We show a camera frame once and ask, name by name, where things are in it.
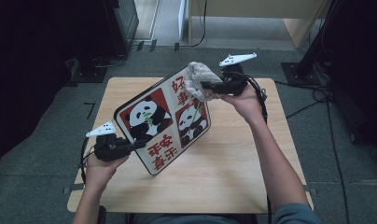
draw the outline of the black cable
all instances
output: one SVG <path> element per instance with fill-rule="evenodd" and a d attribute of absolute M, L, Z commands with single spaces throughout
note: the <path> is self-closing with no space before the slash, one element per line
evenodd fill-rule
<path fill-rule="evenodd" d="M 86 150 L 87 143 L 89 141 L 89 137 L 86 137 L 83 141 L 83 146 L 81 147 L 80 153 L 80 170 L 81 170 L 81 178 L 83 179 L 83 183 L 86 184 L 86 173 L 84 171 L 84 151 Z"/>
<path fill-rule="evenodd" d="M 267 123 L 268 113 L 267 113 L 267 108 L 265 106 L 265 99 L 263 99 L 262 96 L 261 96 L 262 92 L 261 92 L 260 86 L 258 85 L 256 80 L 252 77 L 248 78 L 247 81 L 249 81 L 250 85 L 256 91 L 256 96 L 259 98 L 259 102 L 260 102 L 260 105 L 261 105 L 262 116 L 263 116 L 265 122 Z"/>
<path fill-rule="evenodd" d="M 328 66 L 325 63 L 321 63 L 321 62 L 315 62 L 314 63 L 314 71 L 319 75 L 319 77 L 321 77 L 326 82 L 330 82 L 331 79 L 327 75 L 327 68 L 326 67 L 328 67 Z"/>
<path fill-rule="evenodd" d="M 349 212 L 348 212 L 348 201 L 347 201 L 347 198 L 346 198 L 346 191 L 345 191 L 345 182 L 343 181 L 340 161 L 339 161 L 338 156 L 337 156 L 337 149 L 336 149 L 336 144 L 335 144 L 335 141 L 334 141 L 334 132 L 333 132 L 333 124 L 331 122 L 329 101 L 327 103 L 327 106 L 328 106 L 328 126 L 330 128 L 331 144 L 333 146 L 334 158 L 335 158 L 336 163 L 337 163 L 337 170 L 338 170 L 338 174 L 339 174 L 339 177 L 340 177 L 340 180 L 341 180 L 342 197 L 343 197 L 343 205 L 344 205 L 344 208 L 345 208 L 346 224 L 349 224 L 350 221 L 349 221 Z"/>
<path fill-rule="evenodd" d="M 117 66 L 117 65 L 119 65 L 122 61 L 124 61 L 124 59 L 125 59 L 125 55 L 121 55 L 121 56 L 119 56 L 119 57 L 121 57 L 121 59 L 120 59 L 117 63 L 106 64 L 106 65 L 95 65 L 95 67 L 98 67 L 98 68 L 106 68 L 106 67 L 114 67 L 114 66 Z"/>
<path fill-rule="evenodd" d="M 202 34 L 202 38 L 201 38 L 200 42 L 198 42 L 196 45 L 184 45 L 184 46 L 180 46 L 180 47 L 182 47 L 182 48 L 186 48 L 186 47 L 195 48 L 203 42 L 203 39 L 205 38 L 205 34 L 206 34 L 206 8 L 207 8 L 207 5 L 208 5 L 208 0 L 205 1 L 205 8 L 203 9 L 203 34 Z"/>
<path fill-rule="evenodd" d="M 304 90 L 311 90 L 311 91 L 313 91 L 313 92 L 312 92 L 312 96 L 313 96 L 315 102 L 312 103 L 312 104 L 310 104 L 310 105 L 306 105 L 305 107 L 303 107 L 303 108 L 301 108 L 301 109 L 299 109 L 299 110 L 293 112 L 293 113 L 290 114 L 290 115 L 287 115 L 287 116 L 286 116 L 286 119 L 290 119 L 291 117 L 294 117 L 294 116 L 298 115 L 300 112 L 302 112 L 302 111 L 304 111 L 304 110 L 310 108 L 311 106 L 313 106 L 313 105 L 317 105 L 317 104 L 319 104 L 319 103 L 325 103 L 325 102 L 327 102 L 327 101 L 330 99 L 330 95 L 329 95 L 329 94 L 326 94 L 326 93 L 324 92 L 324 91 L 328 91 L 328 87 L 327 87 L 327 86 L 318 86 L 318 87 L 311 87 L 311 86 L 296 86 L 296 85 L 289 85 L 289 84 L 287 84 L 287 83 L 280 82 L 280 81 L 274 81 L 274 82 L 277 83 L 277 84 L 281 84 L 281 85 L 285 85 L 285 86 L 289 86 L 289 87 L 294 87 L 294 88 L 298 88 L 298 89 L 304 89 Z M 322 98 L 322 99 L 320 99 L 320 100 L 317 99 L 316 96 L 315 96 L 315 94 L 316 94 L 317 92 L 321 92 L 321 93 L 323 93 L 325 97 Z"/>
<path fill-rule="evenodd" d="M 89 154 L 87 154 L 84 158 L 83 158 L 83 161 L 85 161 L 90 155 L 92 155 L 92 154 L 94 154 L 95 153 L 95 151 L 92 151 L 92 152 L 90 152 Z"/>

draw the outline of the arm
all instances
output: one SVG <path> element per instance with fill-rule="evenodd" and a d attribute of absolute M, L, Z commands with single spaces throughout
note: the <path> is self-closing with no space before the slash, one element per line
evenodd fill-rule
<path fill-rule="evenodd" d="M 116 161 L 104 162 L 90 155 L 87 165 L 87 183 L 78 204 L 74 224 L 96 223 L 101 196 L 117 168 L 128 160 L 128 156 Z"/>
<path fill-rule="evenodd" d="M 308 204 L 300 178 L 262 117 L 255 90 L 247 85 L 240 96 L 222 95 L 220 98 L 232 104 L 252 130 L 265 187 L 273 207 L 278 210 L 288 203 Z"/>

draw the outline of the panda sign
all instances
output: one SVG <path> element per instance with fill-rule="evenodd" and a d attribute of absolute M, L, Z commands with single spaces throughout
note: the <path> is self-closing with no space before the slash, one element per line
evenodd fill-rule
<path fill-rule="evenodd" d="M 207 104 L 190 95 L 184 85 L 184 66 L 120 106 L 114 119 L 130 142 L 146 139 L 135 152 L 151 175 L 156 175 L 209 130 Z"/>

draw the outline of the panda illustration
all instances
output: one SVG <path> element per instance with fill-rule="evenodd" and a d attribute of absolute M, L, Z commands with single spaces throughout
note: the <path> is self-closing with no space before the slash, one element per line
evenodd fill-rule
<path fill-rule="evenodd" d="M 156 134 L 164 131 L 171 122 L 171 115 L 152 101 L 151 96 L 133 107 L 130 114 L 125 116 L 129 121 L 130 134 L 134 140 L 147 139 L 150 141 Z"/>
<path fill-rule="evenodd" d="M 206 119 L 202 116 L 200 103 L 188 107 L 182 112 L 179 119 L 179 131 L 182 145 L 187 145 L 198 137 L 206 127 Z"/>

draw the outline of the person's left hand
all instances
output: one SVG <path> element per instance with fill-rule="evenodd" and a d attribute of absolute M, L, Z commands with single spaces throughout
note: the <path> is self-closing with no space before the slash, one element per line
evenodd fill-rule
<path fill-rule="evenodd" d="M 90 155 L 87 163 L 86 189 L 103 192 L 117 168 L 128 160 L 129 156 L 115 161 L 100 161 L 95 155 Z"/>

